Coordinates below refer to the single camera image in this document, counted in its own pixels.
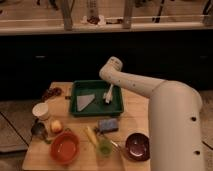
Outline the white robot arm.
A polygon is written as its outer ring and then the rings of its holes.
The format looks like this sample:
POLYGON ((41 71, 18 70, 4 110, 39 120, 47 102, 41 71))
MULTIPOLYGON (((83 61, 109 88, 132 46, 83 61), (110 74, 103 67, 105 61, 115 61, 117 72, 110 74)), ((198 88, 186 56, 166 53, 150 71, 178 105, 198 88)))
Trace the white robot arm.
POLYGON ((122 67, 112 56, 99 76, 149 99, 151 171, 205 171, 198 91, 180 81, 124 73, 122 67))

